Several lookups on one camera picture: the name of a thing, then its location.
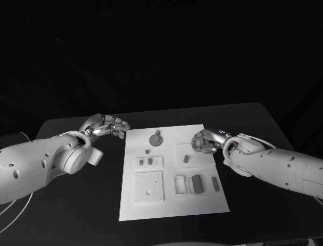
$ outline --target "black table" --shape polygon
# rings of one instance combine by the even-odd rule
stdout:
[[[116,116],[133,129],[204,124],[293,150],[266,107],[257,103]],[[78,130],[88,117],[49,120],[36,139]],[[33,194],[26,211],[0,235],[0,245],[156,245],[178,241],[245,244],[323,237],[323,206],[313,197],[238,175],[222,164],[221,153],[215,160],[230,213],[120,222],[126,141],[108,135],[95,142],[95,148],[104,152],[98,166],[87,164],[77,174],[58,177]],[[28,198],[2,216],[0,230],[16,218]]]

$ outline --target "black background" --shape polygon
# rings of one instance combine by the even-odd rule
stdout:
[[[251,102],[323,158],[323,1],[0,4],[0,135]]]

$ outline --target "robotic arm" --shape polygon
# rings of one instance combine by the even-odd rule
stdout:
[[[245,177],[255,176],[273,185],[323,199],[323,160],[299,152],[266,149],[245,134],[232,137],[219,129],[202,130],[192,139],[195,151],[222,150],[224,164]]]
[[[58,176],[77,173],[87,162],[97,165],[104,153],[93,147],[93,142],[106,134],[123,139],[129,129],[120,118],[97,114],[78,131],[2,149],[0,205],[48,186]]]

